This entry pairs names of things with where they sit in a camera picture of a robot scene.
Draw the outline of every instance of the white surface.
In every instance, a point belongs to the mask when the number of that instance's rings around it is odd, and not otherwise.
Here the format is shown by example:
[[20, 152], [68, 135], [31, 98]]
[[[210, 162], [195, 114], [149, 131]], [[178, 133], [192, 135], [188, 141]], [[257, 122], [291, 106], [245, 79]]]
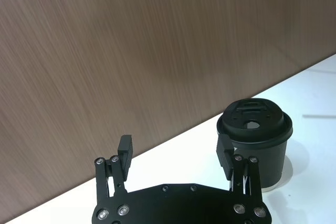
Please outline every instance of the white surface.
[[[256, 97], [274, 101], [293, 120], [294, 132], [288, 141], [279, 186], [263, 193], [272, 223], [336, 223], [333, 216], [336, 56]], [[134, 158], [126, 189], [134, 191], [164, 183], [197, 183], [228, 189], [229, 183], [215, 151], [218, 117]], [[93, 179], [8, 224], [91, 224], [95, 206], [96, 181]]]

